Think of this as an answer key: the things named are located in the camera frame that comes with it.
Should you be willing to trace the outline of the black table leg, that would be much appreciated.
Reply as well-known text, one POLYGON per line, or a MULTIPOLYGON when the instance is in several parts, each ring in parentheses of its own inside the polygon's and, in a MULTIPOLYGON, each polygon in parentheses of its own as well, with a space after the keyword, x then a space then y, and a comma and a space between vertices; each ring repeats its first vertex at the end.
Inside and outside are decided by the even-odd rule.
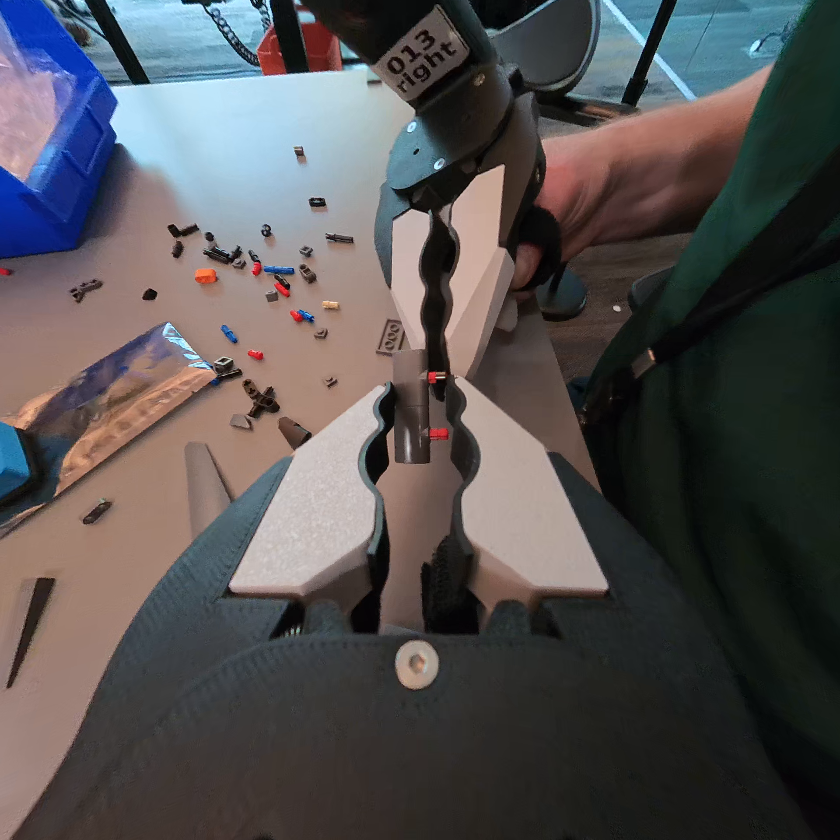
POLYGON ((109 2, 86 1, 85 4, 130 82, 134 85, 150 84, 150 79, 123 33, 109 2))

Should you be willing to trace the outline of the grey beam with red pins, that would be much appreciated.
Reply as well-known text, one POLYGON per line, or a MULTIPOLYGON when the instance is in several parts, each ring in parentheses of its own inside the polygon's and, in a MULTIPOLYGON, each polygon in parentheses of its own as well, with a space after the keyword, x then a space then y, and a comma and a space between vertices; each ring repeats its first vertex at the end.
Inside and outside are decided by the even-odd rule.
POLYGON ((432 427, 429 422, 429 387, 445 384, 447 374, 429 370, 426 350, 402 350, 394 353, 392 361, 395 460, 425 466, 431 461, 431 444, 449 440, 447 427, 432 427))

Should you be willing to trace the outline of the black stand leg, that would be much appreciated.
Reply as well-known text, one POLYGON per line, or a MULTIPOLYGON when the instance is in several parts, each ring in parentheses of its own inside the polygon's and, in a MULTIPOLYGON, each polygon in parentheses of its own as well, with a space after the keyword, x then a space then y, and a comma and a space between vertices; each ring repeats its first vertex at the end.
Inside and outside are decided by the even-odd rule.
POLYGON ((638 58, 632 76, 626 84, 622 104, 635 108, 648 87, 648 75, 655 63, 658 47, 661 43, 670 19, 677 6, 677 1, 661 1, 652 26, 642 44, 642 51, 638 58))

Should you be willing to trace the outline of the person's right hand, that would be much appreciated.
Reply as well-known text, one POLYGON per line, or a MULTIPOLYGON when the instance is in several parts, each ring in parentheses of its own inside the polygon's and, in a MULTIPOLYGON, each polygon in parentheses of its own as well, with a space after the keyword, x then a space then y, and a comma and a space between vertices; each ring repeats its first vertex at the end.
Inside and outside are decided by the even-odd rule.
POLYGON ((553 136, 543 144, 545 175, 537 207, 560 230, 560 264, 593 245, 643 235, 625 175, 627 143, 617 126, 553 136))

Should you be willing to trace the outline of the long grey wing panel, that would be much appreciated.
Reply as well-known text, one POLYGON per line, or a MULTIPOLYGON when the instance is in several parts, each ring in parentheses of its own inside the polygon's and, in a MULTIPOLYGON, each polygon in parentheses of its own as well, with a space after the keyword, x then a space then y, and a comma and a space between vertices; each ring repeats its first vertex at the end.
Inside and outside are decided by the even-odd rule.
POLYGON ((184 459, 191 537, 196 539, 228 508, 232 497, 205 443, 187 443, 184 459))

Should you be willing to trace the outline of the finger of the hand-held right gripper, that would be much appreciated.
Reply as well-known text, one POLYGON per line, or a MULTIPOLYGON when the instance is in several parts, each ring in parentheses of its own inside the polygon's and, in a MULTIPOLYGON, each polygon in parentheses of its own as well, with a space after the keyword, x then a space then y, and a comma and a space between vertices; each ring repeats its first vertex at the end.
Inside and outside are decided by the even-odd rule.
POLYGON ((391 292, 405 333, 405 349, 424 350, 426 339, 421 319, 426 287, 420 259, 430 234, 429 216, 408 209, 392 221, 391 292))
POLYGON ((513 275, 513 259, 499 243, 505 173, 500 164, 478 174, 451 206, 458 255, 444 336, 450 371, 468 380, 480 367, 513 275))

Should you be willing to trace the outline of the black vertical post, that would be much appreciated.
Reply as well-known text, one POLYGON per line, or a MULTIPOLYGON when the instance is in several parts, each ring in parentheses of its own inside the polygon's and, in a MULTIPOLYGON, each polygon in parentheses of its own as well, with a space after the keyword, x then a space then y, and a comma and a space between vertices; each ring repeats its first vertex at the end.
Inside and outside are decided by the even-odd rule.
POLYGON ((269 1, 278 48, 287 74, 308 73, 308 53, 294 1, 269 1))

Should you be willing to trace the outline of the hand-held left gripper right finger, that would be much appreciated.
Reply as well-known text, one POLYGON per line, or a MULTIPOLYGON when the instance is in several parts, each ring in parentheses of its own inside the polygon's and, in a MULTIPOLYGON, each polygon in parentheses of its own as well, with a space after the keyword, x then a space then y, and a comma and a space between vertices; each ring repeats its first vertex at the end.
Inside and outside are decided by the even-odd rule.
POLYGON ((458 585, 480 627, 503 602, 535 613, 547 599, 603 599, 609 584, 544 445, 467 380, 449 380, 451 459, 462 477, 451 534, 458 585))

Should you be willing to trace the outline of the person's right forearm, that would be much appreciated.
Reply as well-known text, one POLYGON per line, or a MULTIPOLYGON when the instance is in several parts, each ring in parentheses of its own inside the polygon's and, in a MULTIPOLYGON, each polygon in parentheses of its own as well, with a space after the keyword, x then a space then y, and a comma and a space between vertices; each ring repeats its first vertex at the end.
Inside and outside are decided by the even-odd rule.
POLYGON ((773 68, 631 120, 612 168, 616 219, 607 231, 636 239, 695 229, 732 173, 773 68))

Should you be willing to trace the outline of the silver foil bag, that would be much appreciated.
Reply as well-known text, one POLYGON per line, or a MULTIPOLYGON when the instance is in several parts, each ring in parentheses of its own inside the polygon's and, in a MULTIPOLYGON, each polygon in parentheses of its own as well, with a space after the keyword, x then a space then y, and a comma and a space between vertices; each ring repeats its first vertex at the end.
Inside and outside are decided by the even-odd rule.
POLYGON ((213 366, 163 322, 2 416, 35 468, 27 485, 2 491, 2 536, 215 379, 213 366))

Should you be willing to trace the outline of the cluster of small assorted pieces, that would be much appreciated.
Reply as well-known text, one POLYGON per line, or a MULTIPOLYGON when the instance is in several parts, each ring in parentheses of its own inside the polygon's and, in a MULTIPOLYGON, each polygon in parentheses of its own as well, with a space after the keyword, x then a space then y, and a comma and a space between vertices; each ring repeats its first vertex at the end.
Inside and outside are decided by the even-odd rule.
MULTIPOLYGON (((293 146, 294 153, 296 155, 296 159, 300 161, 306 160, 306 152, 303 146, 301 145, 294 145, 293 146)), ((324 208, 326 207, 326 200, 322 196, 312 196, 309 198, 309 205, 311 208, 324 208)), ((171 255, 173 258, 179 258, 183 253, 183 242, 182 240, 189 236, 194 235, 200 232, 199 227, 196 224, 192 224, 187 227, 178 227, 174 224, 168 224, 166 226, 167 231, 175 240, 171 255)), ((264 238, 269 238, 272 236, 272 228, 264 224, 260 229, 260 234, 263 235, 264 238)), ((212 232, 206 231, 204 234, 205 240, 209 244, 208 247, 203 249, 203 253, 205 257, 208 259, 215 261, 221 265, 225 266, 233 266, 238 270, 245 268, 245 262, 242 259, 242 248, 237 247, 234 251, 228 251, 224 248, 219 248, 217 245, 214 244, 215 237, 212 232)), ((338 244, 338 245, 354 245, 354 237, 344 235, 344 234, 325 234, 325 240, 329 243, 338 244)), ((300 249, 301 256, 306 257, 307 259, 312 256, 312 248, 309 246, 301 247, 300 249)), ((274 289, 271 292, 266 294, 266 299, 268 301, 277 301, 279 295, 282 295, 285 298, 288 298, 291 294, 290 286, 285 277, 290 277, 295 273, 293 267, 289 266, 279 266, 275 268, 270 268, 265 266, 265 264, 255 255, 253 250, 248 252, 248 258, 251 259, 252 262, 252 274, 255 277, 258 277, 260 273, 268 273, 269 275, 276 276, 276 281, 274 283, 274 289)), ((301 264, 299 267, 299 271, 301 276, 304 277, 305 281, 308 283, 312 283, 317 279, 316 275, 312 270, 305 264, 301 264)))

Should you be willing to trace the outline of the grey wedge slope brick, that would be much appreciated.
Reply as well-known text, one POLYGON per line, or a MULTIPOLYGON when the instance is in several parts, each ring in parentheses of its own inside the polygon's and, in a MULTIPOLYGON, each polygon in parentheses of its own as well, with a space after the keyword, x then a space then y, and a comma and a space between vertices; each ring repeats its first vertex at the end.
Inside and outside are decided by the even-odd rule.
POLYGON ((5 676, 6 689, 12 688, 24 666, 55 586, 56 578, 51 576, 39 576, 23 584, 22 599, 13 621, 14 644, 5 676))

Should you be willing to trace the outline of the blue foam block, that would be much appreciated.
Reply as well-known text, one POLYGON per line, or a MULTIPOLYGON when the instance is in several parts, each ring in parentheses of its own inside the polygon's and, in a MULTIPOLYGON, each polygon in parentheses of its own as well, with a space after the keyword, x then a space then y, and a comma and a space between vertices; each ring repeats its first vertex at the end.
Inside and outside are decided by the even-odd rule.
POLYGON ((42 476, 32 437, 25 430, 1 422, 1 508, 34 490, 42 476))

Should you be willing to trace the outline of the clear plastic bags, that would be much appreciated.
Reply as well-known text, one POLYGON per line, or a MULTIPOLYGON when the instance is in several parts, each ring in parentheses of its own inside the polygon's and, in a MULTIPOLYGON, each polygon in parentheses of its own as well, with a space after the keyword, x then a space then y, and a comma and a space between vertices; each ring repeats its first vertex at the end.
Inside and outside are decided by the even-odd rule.
POLYGON ((25 46, 1 16, 1 167, 26 182, 74 96, 77 77, 25 46))

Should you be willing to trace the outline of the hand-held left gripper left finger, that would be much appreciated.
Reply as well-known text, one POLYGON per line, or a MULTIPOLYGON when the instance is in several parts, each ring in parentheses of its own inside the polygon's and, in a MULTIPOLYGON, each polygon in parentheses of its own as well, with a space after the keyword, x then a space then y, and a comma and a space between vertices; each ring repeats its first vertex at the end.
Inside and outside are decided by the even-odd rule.
POLYGON ((228 589, 309 606, 332 601, 380 630, 390 540, 376 483, 389 466, 393 383, 373 388, 291 457, 228 589))

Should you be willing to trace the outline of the black round floor base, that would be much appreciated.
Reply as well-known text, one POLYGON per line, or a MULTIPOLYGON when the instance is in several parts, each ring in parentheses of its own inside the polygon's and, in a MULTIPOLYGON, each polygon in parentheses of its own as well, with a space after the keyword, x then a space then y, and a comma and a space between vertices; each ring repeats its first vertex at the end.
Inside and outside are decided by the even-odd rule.
POLYGON ((566 266, 540 285, 535 298, 544 320, 562 322, 578 317, 587 302, 583 279, 566 266))

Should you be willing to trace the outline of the blue storage bin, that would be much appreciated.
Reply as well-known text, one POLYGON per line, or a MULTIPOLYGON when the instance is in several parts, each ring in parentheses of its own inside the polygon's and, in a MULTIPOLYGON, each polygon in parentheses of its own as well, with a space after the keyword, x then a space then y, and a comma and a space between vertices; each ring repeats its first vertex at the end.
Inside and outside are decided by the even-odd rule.
POLYGON ((26 182, 1 167, 1 257, 73 249, 112 153, 117 99, 44 3, 2 2, 2 12, 25 46, 42 48, 77 77, 77 85, 26 182))

